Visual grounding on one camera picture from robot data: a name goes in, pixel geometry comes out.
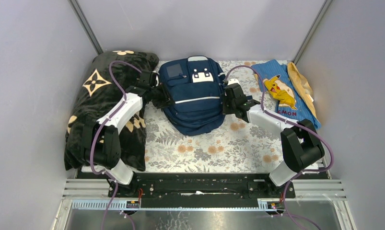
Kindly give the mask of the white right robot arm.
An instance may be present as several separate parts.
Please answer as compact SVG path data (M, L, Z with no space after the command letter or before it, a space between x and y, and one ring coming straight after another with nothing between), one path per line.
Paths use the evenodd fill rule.
M249 99L236 79L231 79L225 87L223 112L280 138L283 161L268 174L264 184L264 191L270 197L277 197L284 184L325 155L310 120L289 119L266 109L261 102Z

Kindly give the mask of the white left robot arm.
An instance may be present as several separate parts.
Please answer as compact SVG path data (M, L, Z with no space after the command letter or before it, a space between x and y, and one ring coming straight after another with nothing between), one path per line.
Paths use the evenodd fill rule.
M139 112L153 90L164 96L165 105L172 102L156 71L142 71L136 85L123 91L117 104L96 121L86 122L82 130L81 154L95 174L107 174L119 183L119 190L127 197L137 193L133 170L121 159L119 134L127 122Z

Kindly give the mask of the navy blue backpack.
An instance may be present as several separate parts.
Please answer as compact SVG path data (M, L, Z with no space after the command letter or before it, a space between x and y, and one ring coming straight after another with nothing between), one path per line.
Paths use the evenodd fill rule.
M181 134L206 134L223 124L225 74L218 62L206 56L168 61L159 77L172 98L163 112Z

